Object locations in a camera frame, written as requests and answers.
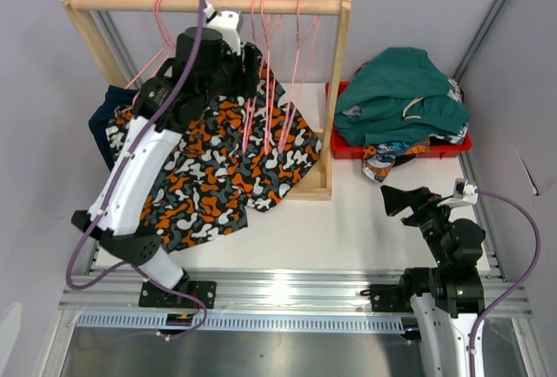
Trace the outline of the pink hanger camouflage shorts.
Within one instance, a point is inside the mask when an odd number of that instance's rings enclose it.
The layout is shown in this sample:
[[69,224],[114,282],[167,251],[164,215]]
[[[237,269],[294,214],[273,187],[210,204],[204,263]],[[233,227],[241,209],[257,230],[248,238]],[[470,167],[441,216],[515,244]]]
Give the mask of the pink hanger camouflage shorts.
[[250,77],[248,78],[248,86],[249,90],[247,92],[248,97],[245,101],[245,126],[243,130],[243,138],[242,138],[242,151],[247,151],[247,146],[249,142],[249,137],[251,134],[251,127],[252,127],[252,118],[255,112],[255,104],[256,104],[256,95],[257,95],[257,82],[259,80],[259,70],[256,68],[258,64],[257,58],[257,41],[258,35],[256,30],[255,24],[255,6],[257,0],[252,0],[251,12],[250,12],[250,22],[251,22],[251,29],[252,29],[252,43],[249,44],[248,52],[250,66],[249,69],[246,71],[246,74]]

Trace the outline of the orange camouflage shorts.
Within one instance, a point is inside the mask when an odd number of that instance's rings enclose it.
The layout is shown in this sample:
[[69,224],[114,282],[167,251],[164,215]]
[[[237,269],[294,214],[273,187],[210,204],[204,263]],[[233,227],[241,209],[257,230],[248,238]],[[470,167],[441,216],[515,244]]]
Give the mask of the orange camouflage shorts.
[[319,162],[318,134],[264,72],[245,137],[245,101],[221,97],[191,123],[144,202],[139,224],[179,251],[237,232],[269,212]]

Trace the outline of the black shorts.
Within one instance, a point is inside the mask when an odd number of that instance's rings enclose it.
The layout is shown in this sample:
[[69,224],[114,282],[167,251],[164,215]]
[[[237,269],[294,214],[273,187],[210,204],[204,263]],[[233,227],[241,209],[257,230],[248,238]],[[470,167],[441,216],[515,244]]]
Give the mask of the black shorts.
[[404,165],[404,164],[412,161],[415,158],[417,158],[416,154],[397,156],[394,160],[393,167],[398,167],[398,166]]

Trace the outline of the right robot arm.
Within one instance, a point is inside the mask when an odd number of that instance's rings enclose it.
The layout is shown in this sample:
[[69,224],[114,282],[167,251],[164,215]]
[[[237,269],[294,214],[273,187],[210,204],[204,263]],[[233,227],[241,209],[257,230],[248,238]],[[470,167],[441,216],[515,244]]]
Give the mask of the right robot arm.
[[486,233],[470,219],[450,218],[452,209],[476,204],[476,185],[458,178],[448,197],[426,187],[404,191],[383,185],[380,190],[387,216],[411,209],[401,222],[419,229],[435,265],[409,267],[397,285],[373,291],[373,310],[414,313],[425,375],[481,376],[482,354],[470,343],[473,324],[485,309],[477,263]]

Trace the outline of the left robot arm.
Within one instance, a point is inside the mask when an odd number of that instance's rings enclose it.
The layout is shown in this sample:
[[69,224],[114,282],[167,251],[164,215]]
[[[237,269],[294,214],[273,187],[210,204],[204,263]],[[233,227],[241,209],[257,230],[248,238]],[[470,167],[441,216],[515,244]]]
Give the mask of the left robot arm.
[[243,48],[238,30],[191,27],[173,56],[144,82],[124,146],[103,190],[71,223],[112,256],[134,266],[167,306],[188,299],[188,275],[163,248],[157,233],[141,226],[144,202],[172,149],[191,122],[221,96],[246,97],[256,90],[256,51]]

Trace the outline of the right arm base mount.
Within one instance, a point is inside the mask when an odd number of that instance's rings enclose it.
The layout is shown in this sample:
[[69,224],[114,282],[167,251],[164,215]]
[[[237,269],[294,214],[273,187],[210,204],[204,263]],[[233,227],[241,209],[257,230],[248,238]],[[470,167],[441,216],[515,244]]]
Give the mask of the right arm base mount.
[[401,285],[373,284],[359,295],[368,299],[375,313],[411,313],[408,291]]

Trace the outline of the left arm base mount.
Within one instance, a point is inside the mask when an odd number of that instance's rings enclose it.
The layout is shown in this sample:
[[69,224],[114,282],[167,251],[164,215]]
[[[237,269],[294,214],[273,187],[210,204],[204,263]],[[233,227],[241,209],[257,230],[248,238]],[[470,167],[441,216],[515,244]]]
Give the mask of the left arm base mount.
[[[189,280],[179,284],[175,291],[187,293],[191,297],[201,301],[207,309],[213,309],[217,295],[217,283],[215,281]],[[183,308],[193,309],[198,303],[182,296],[164,292],[151,282],[142,285],[139,294],[138,305],[140,307],[152,308]]]

